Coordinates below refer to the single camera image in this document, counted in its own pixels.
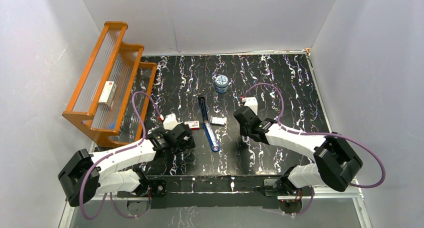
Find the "blue black stapler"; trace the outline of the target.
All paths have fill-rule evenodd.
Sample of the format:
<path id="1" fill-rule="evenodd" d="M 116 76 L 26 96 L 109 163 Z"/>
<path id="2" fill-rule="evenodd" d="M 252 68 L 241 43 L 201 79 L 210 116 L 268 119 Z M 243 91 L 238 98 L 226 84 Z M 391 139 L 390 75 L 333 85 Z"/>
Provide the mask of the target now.
<path id="1" fill-rule="evenodd" d="M 215 133 L 214 133 L 214 131 L 211 127 L 211 124 L 209 122 L 206 100 L 203 96 L 199 96 L 197 98 L 197 100 L 198 100 L 200 112 L 201 112 L 201 115 L 202 115 L 203 128 L 204 128 L 205 135 L 206 135 L 206 138 L 208 140 L 210 149 L 211 149 L 212 152 L 219 152 L 220 146 L 218 144 Z"/>

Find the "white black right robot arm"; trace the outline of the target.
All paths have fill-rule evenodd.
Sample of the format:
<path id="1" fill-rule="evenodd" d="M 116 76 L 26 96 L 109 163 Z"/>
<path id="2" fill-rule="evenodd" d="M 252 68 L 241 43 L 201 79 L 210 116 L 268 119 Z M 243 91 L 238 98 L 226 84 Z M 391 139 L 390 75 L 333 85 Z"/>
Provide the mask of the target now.
<path id="1" fill-rule="evenodd" d="M 248 106 L 240 107 L 233 116 L 239 123 L 242 137 L 286 148 L 312 160 L 308 165 L 290 167 L 278 181 L 265 185 L 269 190 L 295 195 L 304 187 L 326 185 L 344 192 L 363 166 L 353 148 L 337 133 L 304 135 L 301 131 L 279 126 L 275 119 L 261 120 Z"/>

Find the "white light-blue staple remover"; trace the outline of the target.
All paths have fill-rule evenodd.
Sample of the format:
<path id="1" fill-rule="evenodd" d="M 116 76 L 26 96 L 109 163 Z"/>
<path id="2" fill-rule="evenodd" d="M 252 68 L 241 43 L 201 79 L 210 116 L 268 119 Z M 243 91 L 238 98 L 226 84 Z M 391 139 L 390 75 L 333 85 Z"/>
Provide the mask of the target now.
<path id="1" fill-rule="evenodd" d="M 241 139 L 244 143 L 248 143 L 249 140 L 250 140 L 250 138 L 248 136 L 242 136 Z"/>

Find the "red white staples box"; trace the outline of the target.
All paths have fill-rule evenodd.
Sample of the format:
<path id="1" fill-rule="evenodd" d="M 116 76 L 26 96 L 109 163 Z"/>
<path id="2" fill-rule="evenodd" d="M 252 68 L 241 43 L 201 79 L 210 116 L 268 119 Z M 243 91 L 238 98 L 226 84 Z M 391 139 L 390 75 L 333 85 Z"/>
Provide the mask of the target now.
<path id="1" fill-rule="evenodd" d="M 199 130 L 200 129 L 200 122 L 198 120 L 185 121 L 184 124 L 188 125 L 190 130 Z"/>

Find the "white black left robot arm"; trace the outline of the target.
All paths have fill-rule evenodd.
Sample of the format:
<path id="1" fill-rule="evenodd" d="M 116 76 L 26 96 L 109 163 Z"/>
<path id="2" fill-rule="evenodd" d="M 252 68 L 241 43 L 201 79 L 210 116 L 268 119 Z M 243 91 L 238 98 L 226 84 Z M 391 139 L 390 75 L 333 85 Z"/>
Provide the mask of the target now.
<path id="1" fill-rule="evenodd" d="M 178 154 L 195 148 L 193 132 L 187 124 L 173 129 L 157 128 L 144 140 L 102 152 L 81 149 L 74 153 L 58 174 L 71 207 L 85 204 L 103 193 L 129 192 L 144 196 L 149 182 L 141 171 L 130 167 L 158 159 L 163 153 Z"/>

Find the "silver staple strips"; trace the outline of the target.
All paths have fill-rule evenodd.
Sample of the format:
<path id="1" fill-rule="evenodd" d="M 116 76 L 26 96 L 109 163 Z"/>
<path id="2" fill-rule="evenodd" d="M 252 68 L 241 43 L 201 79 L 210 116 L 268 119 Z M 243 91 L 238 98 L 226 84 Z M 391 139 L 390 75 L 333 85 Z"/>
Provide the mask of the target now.
<path id="1" fill-rule="evenodd" d="M 212 125 L 217 125 L 217 126 L 225 126 L 227 124 L 227 118 L 226 117 L 217 117 L 217 116 L 212 116 L 210 118 L 210 123 Z"/>

